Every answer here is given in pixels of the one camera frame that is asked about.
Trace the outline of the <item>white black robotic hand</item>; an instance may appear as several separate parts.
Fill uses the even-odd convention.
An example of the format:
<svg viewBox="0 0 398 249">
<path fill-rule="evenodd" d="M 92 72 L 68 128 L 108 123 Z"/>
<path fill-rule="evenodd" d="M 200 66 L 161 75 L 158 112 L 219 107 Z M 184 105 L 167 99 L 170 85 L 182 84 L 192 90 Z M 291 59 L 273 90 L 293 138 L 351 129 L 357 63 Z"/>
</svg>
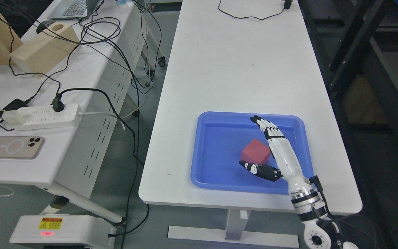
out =
<svg viewBox="0 0 398 249">
<path fill-rule="evenodd" d="M 278 168 L 268 165 L 249 163 L 244 160 L 239 164 L 253 175 L 275 182 L 283 178 L 288 183 L 288 193 L 293 200 L 305 197 L 314 192 L 311 184 L 304 177 L 300 163 L 288 139 L 272 122 L 254 115 L 250 120 L 256 123 L 268 142 L 271 154 Z"/>
</svg>

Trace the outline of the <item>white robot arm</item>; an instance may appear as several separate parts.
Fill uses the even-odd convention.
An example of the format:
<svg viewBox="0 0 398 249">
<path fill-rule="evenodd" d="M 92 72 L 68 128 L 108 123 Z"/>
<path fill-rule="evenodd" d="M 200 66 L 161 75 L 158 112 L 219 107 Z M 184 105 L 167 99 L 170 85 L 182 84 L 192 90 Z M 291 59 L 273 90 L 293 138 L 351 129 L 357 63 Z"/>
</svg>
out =
<svg viewBox="0 0 398 249">
<path fill-rule="evenodd" d="M 310 177 L 309 183 L 314 183 L 317 190 L 292 195 L 294 209 L 305 225 L 306 245 L 310 249 L 357 249 L 354 243 L 344 240 L 338 225 L 329 216 L 319 177 Z"/>
</svg>

